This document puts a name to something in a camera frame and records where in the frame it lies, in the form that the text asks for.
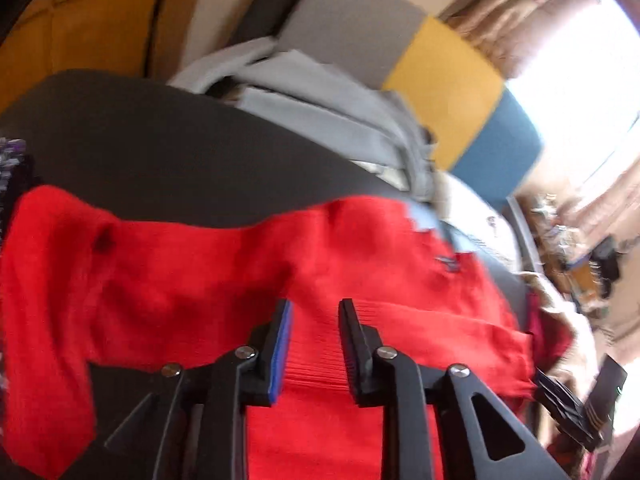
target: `screw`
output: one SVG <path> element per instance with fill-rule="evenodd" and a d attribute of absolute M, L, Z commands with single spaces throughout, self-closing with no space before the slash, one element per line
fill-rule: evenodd
<path fill-rule="evenodd" d="M 160 370 L 163 377 L 175 377 L 180 375 L 181 372 L 182 367 L 178 363 L 167 363 Z"/>
<path fill-rule="evenodd" d="M 398 350 L 392 346 L 381 346 L 376 350 L 376 354 L 383 359 L 394 359 L 398 356 Z"/>
<path fill-rule="evenodd" d="M 468 377 L 471 373 L 471 370 L 466 365 L 453 365 L 449 368 L 451 375 L 455 375 L 456 377 Z"/>
<path fill-rule="evenodd" d="M 236 348 L 236 357 L 238 359 L 251 359 L 257 354 L 251 346 L 240 346 Z"/>

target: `light blue fabric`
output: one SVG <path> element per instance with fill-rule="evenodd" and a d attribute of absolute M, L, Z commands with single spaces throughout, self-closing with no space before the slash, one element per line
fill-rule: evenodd
<path fill-rule="evenodd" d="M 500 211 L 542 151 L 542 138 L 505 89 L 494 114 L 450 171 Z"/>

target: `red sweater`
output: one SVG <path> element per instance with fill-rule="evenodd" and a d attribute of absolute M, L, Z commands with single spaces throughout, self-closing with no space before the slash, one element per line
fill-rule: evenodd
<path fill-rule="evenodd" d="M 255 480 L 379 478 L 382 410 L 347 389 L 337 306 L 420 364 L 464 362 L 497 394 L 531 391 L 529 336 L 472 254 L 415 232 L 402 203 L 349 198 L 257 226 L 121 221 L 59 189 L 25 195 L 2 250 L 9 390 L 4 446 L 59 476 L 94 436 L 86 362 L 194 367 L 246 341 L 276 298 L 294 303 L 283 392 L 248 413 Z"/>

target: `bright window light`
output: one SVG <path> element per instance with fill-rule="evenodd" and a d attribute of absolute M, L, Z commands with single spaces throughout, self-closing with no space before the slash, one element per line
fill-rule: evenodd
<path fill-rule="evenodd" d="M 640 110 L 640 37 L 613 0 L 578 13 L 508 88 L 580 186 Z"/>

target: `yellow pillow section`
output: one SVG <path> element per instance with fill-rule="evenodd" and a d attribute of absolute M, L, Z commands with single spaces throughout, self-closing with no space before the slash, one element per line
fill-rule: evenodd
<path fill-rule="evenodd" d="M 428 16 L 383 84 L 400 92 L 438 142 L 436 166 L 449 170 L 497 107 L 504 80 L 455 31 Z"/>

